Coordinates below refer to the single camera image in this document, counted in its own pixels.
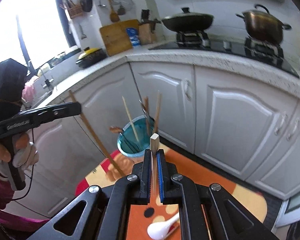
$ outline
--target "dark floor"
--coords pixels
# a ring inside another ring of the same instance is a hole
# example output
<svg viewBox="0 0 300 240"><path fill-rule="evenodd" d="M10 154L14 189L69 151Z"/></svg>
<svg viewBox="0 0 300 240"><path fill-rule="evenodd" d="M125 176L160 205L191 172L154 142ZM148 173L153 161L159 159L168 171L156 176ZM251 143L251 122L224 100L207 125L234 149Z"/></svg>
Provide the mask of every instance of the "dark floor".
<svg viewBox="0 0 300 240"><path fill-rule="evenodd" d="M250 189L252 191L255 192L261 192L264 196L264 198L266 199L267 202L267 206L268 206L268 212L267 212L267 216L265 218L265 221L263 222L263 224L266 226L266 228L268 228L269 230L272 229L274 222L278 216L281 204L282 204L282 200L274 197L272 195L270 195L269 193L266 193L258 188L256 188L255 186L250 185L249 183L242 181L241 179L238 179L237 177L227 173L226 171L223 171L220 168L217 168L216 166L212 165L211 163L208 163L207 161L199 158L196 155L193 155L189 152L187 152L186 150L180 148L179 146L175 145L174 143L171 143L170 141L168 141L167 139L160 137L160 142L163 143L164 145L166 145L167 147L171 148L172 150L182 154L183 156L195 161L196 163L206 167L207 169L247 188Z"/></svg>

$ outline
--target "silver screw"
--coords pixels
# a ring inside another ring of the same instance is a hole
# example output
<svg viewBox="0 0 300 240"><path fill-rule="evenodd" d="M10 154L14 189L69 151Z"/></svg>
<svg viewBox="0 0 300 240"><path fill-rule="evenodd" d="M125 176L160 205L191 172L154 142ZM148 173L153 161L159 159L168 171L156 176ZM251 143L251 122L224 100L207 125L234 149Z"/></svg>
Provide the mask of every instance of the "silver screw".
<svg viewBox="0 0 300 240"><path fill-rule="evenodd" d="M89 187L89 192L90 193L97 193L99 191L99 187L96 185L93 185L91 187Z"/></svg>
<svg viewBox="0 0 300 240"><path fill-rule="evenodd" d="M172 176L172 178L173 178L174 180L182 180L183 176L182 176L181 174L174 174L174 175Z"/></svg>
<svg viewBox="0 0 300 240"><path fill-rule="evenodd" d="M136 174L130 174L127 179L128 181L135 181L138 178Z"/></svg>
<svg viewBox="0 0 300 240"><path fill-rule="evenodd" d="M214 191L219 191L219 190L221 190L221 185L218 184L218 183L213 183L213 184L211 185L211 188L212 188L212 190L214 190Z"/></svg>

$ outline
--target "person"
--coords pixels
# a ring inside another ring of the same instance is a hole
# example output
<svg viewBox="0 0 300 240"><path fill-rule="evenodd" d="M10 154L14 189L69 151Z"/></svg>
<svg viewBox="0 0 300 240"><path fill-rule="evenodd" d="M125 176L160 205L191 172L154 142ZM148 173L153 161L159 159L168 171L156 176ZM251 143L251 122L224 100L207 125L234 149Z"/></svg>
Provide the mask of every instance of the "person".
<svg viewBox="0 0 300 240"><path fill-rule="evenodd" d="M35 145L30 142L29 136L24 133L16 141L15 147L18 150L12 160L15 167L21 167L23 171L39 161L39 155ZM47 220L29 219L19 217L3 210L13 199L14 191L11 189L7 178L7 171L4 168L4 162L9 162L11 155L8 150L0 144L0 223L5 228L9 236L15 240L27 239L31 234L44 225Z"/></svg>

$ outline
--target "hanging black pan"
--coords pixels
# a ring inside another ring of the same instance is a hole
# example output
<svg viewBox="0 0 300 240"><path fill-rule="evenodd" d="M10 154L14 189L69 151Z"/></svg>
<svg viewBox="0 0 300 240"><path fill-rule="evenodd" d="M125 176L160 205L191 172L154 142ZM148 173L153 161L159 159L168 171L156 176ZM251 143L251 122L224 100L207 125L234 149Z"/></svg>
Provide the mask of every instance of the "hanging black pan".
<svg viewBox="0 0 300 240"><path fill-rule="evenodd" d="M167 16L161 21L173 32L194 32L208 29L213 22L213 15L190 12L189 7L181 8L183 13Z"/></svg>
<svg viewBox="0 0 300 240"><path fill-rule="evenodd" d="M92 10L92 0L80 0L82 10L84 12L91 12Z"/></svg>

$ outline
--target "white door frame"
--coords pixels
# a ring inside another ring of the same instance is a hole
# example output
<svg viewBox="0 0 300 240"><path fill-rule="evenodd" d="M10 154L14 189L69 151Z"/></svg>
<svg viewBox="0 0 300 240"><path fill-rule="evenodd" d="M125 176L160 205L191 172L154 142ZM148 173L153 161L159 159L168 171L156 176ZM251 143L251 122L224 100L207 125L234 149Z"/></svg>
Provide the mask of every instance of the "white door frame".
<svg viewBox="0 0 300 240"><path fill-rule="evenodd" d="M282 203L275 226L283 227L300 221L300 207L285 214L289 200Z"/></svg>

